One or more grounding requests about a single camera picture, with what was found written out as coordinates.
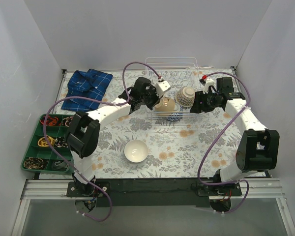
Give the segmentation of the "plain white bowl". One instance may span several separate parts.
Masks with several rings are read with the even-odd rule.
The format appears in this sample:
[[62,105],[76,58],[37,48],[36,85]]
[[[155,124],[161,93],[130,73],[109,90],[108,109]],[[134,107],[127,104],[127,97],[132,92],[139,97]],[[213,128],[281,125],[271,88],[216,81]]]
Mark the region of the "plain white bowl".
[[160,102],[154,107],[156,112],[173,112],[175,109],[175,102],[171,98],[162,97]]
[[132,163],[143,162],[148,156],[148,147],[141,140],[129,141],[124,148],[126,159]]

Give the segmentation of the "brown lattice pattern bowl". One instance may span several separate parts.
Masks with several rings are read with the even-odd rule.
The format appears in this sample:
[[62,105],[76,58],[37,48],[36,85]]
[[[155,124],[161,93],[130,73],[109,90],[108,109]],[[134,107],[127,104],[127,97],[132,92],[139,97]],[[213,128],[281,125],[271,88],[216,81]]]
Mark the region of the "brown lattice pattern bowl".
[[192,107],[195,99],[195,90],[192,87],[183,87],[176,92],[175,99],[183,107]]

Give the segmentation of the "blue zigzag pattern bowl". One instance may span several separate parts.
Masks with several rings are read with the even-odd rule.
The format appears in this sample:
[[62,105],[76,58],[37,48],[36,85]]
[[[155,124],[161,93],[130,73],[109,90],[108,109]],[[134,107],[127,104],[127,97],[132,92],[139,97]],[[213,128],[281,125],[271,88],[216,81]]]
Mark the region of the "blue zigzag pattern bowl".
[[181,120],[182,117],[183,117],[182,113],[172,113],[170,116],[168,116],[167,120],[175,122],[175,121]]

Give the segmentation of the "yellow dotted bowl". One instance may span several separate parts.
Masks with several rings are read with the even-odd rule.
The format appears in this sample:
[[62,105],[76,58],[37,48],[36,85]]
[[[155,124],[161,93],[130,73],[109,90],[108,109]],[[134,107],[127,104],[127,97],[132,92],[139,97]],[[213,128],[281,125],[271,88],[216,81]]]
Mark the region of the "yellow dotted bowl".
[[179,111],[180,111],[180,105],[175,103],[175,107],[174,107],[173,112],[176,113],[176,112],[179,112]]

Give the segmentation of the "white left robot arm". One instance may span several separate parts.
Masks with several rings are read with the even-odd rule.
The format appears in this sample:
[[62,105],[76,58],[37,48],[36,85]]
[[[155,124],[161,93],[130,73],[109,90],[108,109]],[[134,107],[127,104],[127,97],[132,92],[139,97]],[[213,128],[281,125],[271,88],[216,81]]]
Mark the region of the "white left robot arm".
[[87,113],[75,113],[64,138],[73,157],[74,179],[79,182],[78,191],[83,196],[91,196],[95,190],[95,185],[91,182],[94,179],[91,155],[99,143],[101,129],[120,117],[135,112],[142,105],[152,110],[170,88],[165,80],[153,84],[149,79],[139,77],[134,86],[126,88],[111,106],[103,106]]

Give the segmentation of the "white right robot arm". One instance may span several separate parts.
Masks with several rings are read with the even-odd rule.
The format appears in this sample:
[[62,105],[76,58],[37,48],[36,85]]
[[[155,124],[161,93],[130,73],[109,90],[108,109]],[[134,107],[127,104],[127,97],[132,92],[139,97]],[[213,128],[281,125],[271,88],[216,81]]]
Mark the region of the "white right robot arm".
[[250,95],[236,92],[233,87],[234,75],[215,81],[204,75],[200,82],[202,91],[195,93],[191,113],[208,113],[222,108],[231,116],[229,124],[234,123],[241,133],[241,140],[236,151],[236,159],[213,176],[212,186],[217,195],[226,194],[230,184],[235,184],[250,174],[272,170],[277,164],[280,135],[277,130],[265,127],[253,114],[250,107]]

